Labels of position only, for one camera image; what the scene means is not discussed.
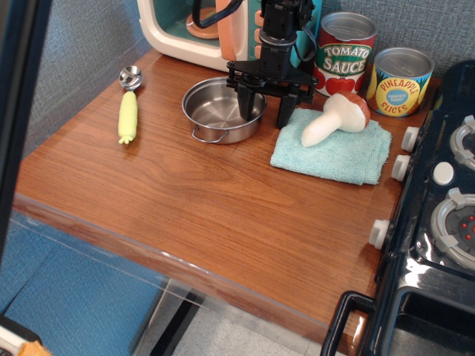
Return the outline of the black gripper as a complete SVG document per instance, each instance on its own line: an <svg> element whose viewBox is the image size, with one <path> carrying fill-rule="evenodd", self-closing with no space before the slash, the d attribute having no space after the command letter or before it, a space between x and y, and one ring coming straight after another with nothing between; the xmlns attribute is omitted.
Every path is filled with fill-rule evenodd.
<svg viewBox="0 0 475 356"><path fill-rule="evenodd" d="M228 87L237 90L240 115L246 121L252 119L255 93L281 97L277 128L284 128L296 104L312 103L318 80L295 68L291 55L297 38L261 38L259 59L229 62Z"/></svg>

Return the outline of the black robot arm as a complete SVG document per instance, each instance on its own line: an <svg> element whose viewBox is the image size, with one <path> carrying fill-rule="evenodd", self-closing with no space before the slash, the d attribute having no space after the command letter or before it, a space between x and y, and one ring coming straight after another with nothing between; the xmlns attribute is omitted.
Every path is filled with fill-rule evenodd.
<svg viewBox="0 0 475 356"><path fill-rule="evenodd" d="M276 126L285 127L295 109L312 103L318 80L291 63L297 50L297 32L309 32L307 23L315 9L311 1L264 1L261 5L263 27L259 30L259 59L229 62L227 85L237 93L240 115L250 120L255 96L280 99Z"/></svg>

